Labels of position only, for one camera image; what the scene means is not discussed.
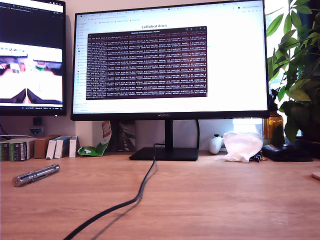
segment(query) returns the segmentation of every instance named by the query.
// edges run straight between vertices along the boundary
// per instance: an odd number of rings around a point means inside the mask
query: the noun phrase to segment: terminal window
[[[206,97],[207,27],[88,34],[86,100]]]

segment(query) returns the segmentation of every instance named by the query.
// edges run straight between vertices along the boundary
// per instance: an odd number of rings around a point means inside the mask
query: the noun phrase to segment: monitor base
[[[174,147],[166,150],[164,147],[144,147],[129,157],[130,160],[148,161],[196,161],[198,159],[198,149],[196,147]]]

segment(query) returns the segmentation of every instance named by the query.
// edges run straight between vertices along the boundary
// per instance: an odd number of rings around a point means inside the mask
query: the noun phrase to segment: snack bag
[[[80,147],[78,150],[78,153],[80,155],[87,155],[87,156],[102,156],[105,150],[107,149],[110,138],[111,138],[110,121],[104,121],[102,123],[102,131],[103,131],[103,139],[96,147],[93,147],[93,146]]]

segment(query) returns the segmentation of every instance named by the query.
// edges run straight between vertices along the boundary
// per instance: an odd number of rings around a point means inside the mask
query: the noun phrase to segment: silver pen
[[[49,175],[58,172],[59,169],[60,169],[60,166],[58,164],[47,166],[47,167],[38,169],[36,171],[31,171],[31,172],[16,176],[12,179],[12,183],[16,188],[18,188],[23,184],[28,184],[28,183],[43,179],[45,177],[48,177]]]

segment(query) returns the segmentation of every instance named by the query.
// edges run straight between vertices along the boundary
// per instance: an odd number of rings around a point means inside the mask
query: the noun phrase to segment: white plastic bag
[[[225,161],[241,161],[248,163],[249,159],[257,154],[262,146],[262,137],[253,132],[230,131],[223,135],[224,145],[228,152]]]

